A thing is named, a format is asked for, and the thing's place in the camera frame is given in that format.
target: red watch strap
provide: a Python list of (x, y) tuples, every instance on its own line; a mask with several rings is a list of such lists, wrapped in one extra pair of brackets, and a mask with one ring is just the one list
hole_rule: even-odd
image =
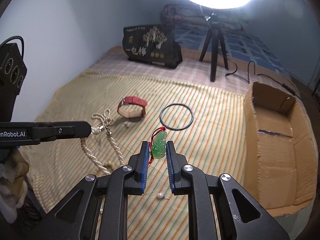
[[(128, 112), (124, 110), (120, 110), (120, 107), (123, 105), (137, 105), (141, 106), (142, 110), (138, 114), (137, 110)], [(146, 100), (143, 100), (142, 98), (138, 98), (137, 96), (128, 96), (124, 97), (122, 101), (118, 105), (118, 114), (125, 117), (125, 118), (130, 118), (130, 117), (145, 117), (146, 115), (146, 106), (148, 105), (148, 102)]]
[(138, 105), (138, 106), (142, 106), (145, 107), (148, 105), (148, 102), (146, 100), (143, 100), (142, 98), (138, 98), (137, 96), (128, 96), (128, 97), (124, 97), (123, 101), (122, 101), (123, 105)]

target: box flap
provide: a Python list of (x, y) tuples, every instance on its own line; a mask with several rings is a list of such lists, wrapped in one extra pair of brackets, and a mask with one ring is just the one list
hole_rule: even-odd
[(286, 114), (295, 103), (289, 94), (269, 85), (254, 82), (252, 84), (253, 104)]
[(312, 138), (304, 117), (304, 112), (297, 102), (289, 113), (293, 132), (293, 146), (297, 167), (297, 192), (294, 204), (312, 200), (316, 190), (316, 159)]
[(267, 212), (273, 216), (273, 217), (281, 217), (286, 215), (292, 215), (297, 213), (299, 210), (307, 207), (312, 201), (307, 201), (305, 203), (302, 203), (300, 205), (292, 205), (292, 206), (286, 206), (281, 208), (274, 208), (274, 209), (267, 209)]
[(258, 127), (255, 110), (252, 104), (252, 87), (250, 87), (244, 98), (244, 114), (246, 118), (247, 138), (244, 188), (254, 199), (258, 200)]
[(261, 167), (260, 204), (265, 209), (293, 205), (297, 188), (297, 174), (293, 168)]
[(287, 137), (259, 134), (259, 161), (269, 167), (296, 168), (293, 141)]
[(288, 117), (262, 106), (255, 106), (259, 130), (271, 131), (292, 137)]

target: rolled blanket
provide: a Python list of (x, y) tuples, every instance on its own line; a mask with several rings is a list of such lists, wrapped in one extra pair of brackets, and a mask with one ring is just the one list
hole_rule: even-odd
[[(245, 20), (240, 17), (239, 11), (215, 10), (218, 13), (220, 28), (225, 32), (243, 33), (242, 23)], [(205, 15), (210, 16), (212, 9), (204, 8)], [(184, 4), (167, 4), (163, 9), (163, 16), (168, 22), (188, 29), (208, 30), (208, 25), (201, 14), (199, 6)]]

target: power cord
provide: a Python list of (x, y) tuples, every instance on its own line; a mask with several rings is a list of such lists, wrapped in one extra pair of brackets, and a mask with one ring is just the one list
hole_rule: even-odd
[(235, 75), (236, 77), (241, 78), (241, 79), (243, 79), (244, 81), (246, 81), (248, 84), (250, 84), (249, 67), (250, 67), (250, 64), (253, 63), (253, 74), (255, 75), (255, 74), (256, 74), (256, 63), (255, 63), (254, 61), (250, 61), (250, 62), (249, 62), (249, 64), (248, 64), (248, 80), (246, 80), (245, 78), (243, 78), (243, 77), (235, 74), (235, 73), (237, 72), (237, 70), (238, 70), (238, 65), (237, 65), (237, 63), (234, 62), (233, 60), (229, 59), (229, 58), (228, 58), (228, 60), (229, 60), (230, 62), (232, 62), (233, 64), (236, 65), (236, 70), (233, 71), (233, 72), (231, 72), (231, 73), (227, 73), (225, 76), (227, 77), (227, 76), (230, 76), (230, 75)]
[[(236, 77), (238, 77), (238, 78), (240, 78), (240, 79), (243, 79), (243, 80), (246, 81), (248, 84), (250, 84), (249, 67), (250, 67), (250, 64), (253, 63), (253, 74), (255, 75), (255, 74), (256, 74), (256, 63), (255, 63), (253, 60), (248, 63), (248, 71), (247, 71), (247, 73), (248, 73), (248, 80), (246, 80), (245, 78), (243, 78), (243, 77), (235, 74), (235, 73), (237, 72), (237, 70), (238, 70), (238, 65), (237, 65), (237, 63), (234, 62), (233, 60), (229, 59), (229, 58), (228, 58), (228, 60), (229, 60), (230, 62), (232, 62), (232, 63), (236, 66), (236, 70), (233, 71), (233, 72), (231, 72), (231, 73), (227, 73), (225, 76), (227, 77), (227, 76), (230, 76), (230, 75), (235, 75)], [(296, 94), (296, 92), (295, 92), (292, 88), (290, 88), (289, 86), (287, 86), (286, 84), (280, 83), (279, 81), (277, 81), (277, 80), (275, 80), (274, 78), (272, 78), (272, 77), (270, 77), (270, 76), (268, 76), (268, 75), (265, 75), (265, 74), (257, 74), (257, 76), (265, 76), (265, 77), (268, 77), (268, 78), (272, 79), (274, 82), (276, 82), (276, 83), (278, 83), (279, 85), (281, 85), (284, 89), (286, 89), (288, 92), (290, 92), (292, 95), (296, 96), (297, 98), (299, 98), (299, 99), (302, 101), (301, 97), (299, 97), (299, 96)]]
[[(201, 6), (201, 5), (200, 5), (200, 10), (201, 10), (202, 16), (204, 17), (207, 25), (209, 26), (209, 28), (211, 29), (211, 31), (213, 31), (212, 26), (210, 25), (210, 23), (208, 22), (207, 18), (205, 17), (205, 14), (204, 14), (204, 12), (203, 12), (203, 10), (202, 10), (202, 6)], [(241, 77), (241, 76), (239, 76), (239, 75), (236, 75), (236, 72), (238, 71), (238, 65), (237, 65), (237, 63), (234, 62), (233, 60), (229, 59), (229, 58), (228, 58), (228, 61), (232, 62), (232, 63), (236, 66), (236, 70), (233, 71), (233, 72), (231, 72), (231, 73), (227, 73), (225, 76), (227, 77), (227, 76), (230, 76), (230, 75), (235, 75), (236, 77), (238, 77), (238, 78), (240, 78), (240, 79), (243, 79), (243, 80), (246, 81), (248, 84), (250, 84), (249, 67), (250, 67), (250, 64), (253, 63), (253, 75), (255, 75), (255, 74), (256, 74), (256, 63), (255, 63), (253, 60), (248, 63), (248, 70), (247, 70), (248, 80), (246, 80), (245, 78), (243, 78), (243, 77)], [(268, 78), (271, 78), (274, 82), (276, 82), (276, 83), (278, 83), (279, 85), (281, 85), (281, 86), (282, 86), (283, 88), (285, 88), (288, 92), (290, 92), (292, 95), (296, 96), (297, 98), (299, 98), (299, 99), (302, 101), (302, 99), (296, 94), (296, 92), (295, 92), (292, 88), (288, 87), (286, 84), (280, 83), (280, 82), (278, 82), (277, 80), (275, 80), (275, 79), (273, 79), (272, 77), (270, 77), (270, 76), (268, 76), (268, 75), (265, 75), (265, 74), (257, 74), (257, 76), (266, 76), (266, 77), (268, 77)]]
[(2, 42), (0, 44), (0, 48), (2, 48), (2, 46), (4, 44), (7, 44), (9, 41), (12, 41), (12, 40), (20, 40), (21, 41), (21, 57), (23, 59), (23, 55), (24, 55), (24, 41), (23, 41), (23, 38), (21, 36), (12, 36), (8, 39), (6, 39), (4, 42)]
[(265, 77), (268, 77), (268, 78), (272, 79), (274, 82), (276, 82), (276, 83), (278, 83), (279, 85), (281, 85), (284, 89), (286, 89), (286, 90), (289, 91), (292, 95), (296, 96), (297, 98), (299, 98), (299, 99), (302, 101), (301, 97), (299, 97), (299, 96), (296, 94), (296, 92), (295, 92), (292, 88), (288, 87), (286, 84), (280, 83), (279, 81), (277, 81), (277, 80), (275, 80), (274, 78), (272, 78), (272, 77), (270, 77), (270, 76), (268, 76), (268, 75), (265, 75), (265, 74), (257, 74), (257, 76), (265, 76)]

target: bag with tree design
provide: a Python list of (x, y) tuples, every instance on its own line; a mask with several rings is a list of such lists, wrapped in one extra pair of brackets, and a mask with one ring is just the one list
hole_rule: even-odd
[(173, 25), (125, 27), (122, 46), (129, 60), (176, 68), (182, 62), (181, 48), (174, 41)]

